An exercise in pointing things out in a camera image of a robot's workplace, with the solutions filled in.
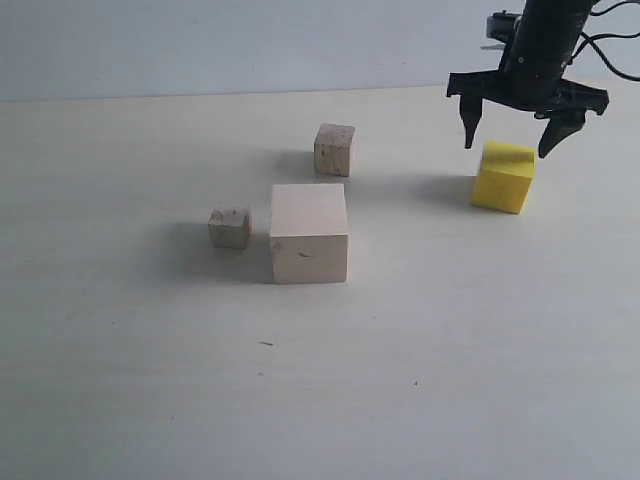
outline yellow foam block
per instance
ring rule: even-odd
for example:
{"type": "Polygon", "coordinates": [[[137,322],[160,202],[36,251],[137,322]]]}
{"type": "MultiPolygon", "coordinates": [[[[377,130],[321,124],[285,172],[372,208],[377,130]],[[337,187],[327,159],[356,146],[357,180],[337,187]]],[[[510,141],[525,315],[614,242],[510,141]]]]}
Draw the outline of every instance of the yellow foam block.
{"type": "Polygon", "coordinates": [[[487,142],[473,186],[471,203],[509,213],[520,213],[535,173],[532,148],[487,142]]]}

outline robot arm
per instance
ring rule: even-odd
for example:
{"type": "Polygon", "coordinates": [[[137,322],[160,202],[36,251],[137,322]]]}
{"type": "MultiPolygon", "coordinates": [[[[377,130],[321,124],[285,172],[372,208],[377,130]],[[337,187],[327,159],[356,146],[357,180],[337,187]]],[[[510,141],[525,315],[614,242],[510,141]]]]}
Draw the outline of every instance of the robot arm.
{"type": "Polygon", "coordinates": [[[473,144],[483,99],[549,120],[538,145],[541,158],[582,129],[588,110],[604,113],[605,90],[562,78],[598,1],[527,0],[522,15],[500,12],[489,18],[487,36],[504,43],[497,70],[452,73],[447,87],[447,97],[460,96],[465,148],[473,144]]]}

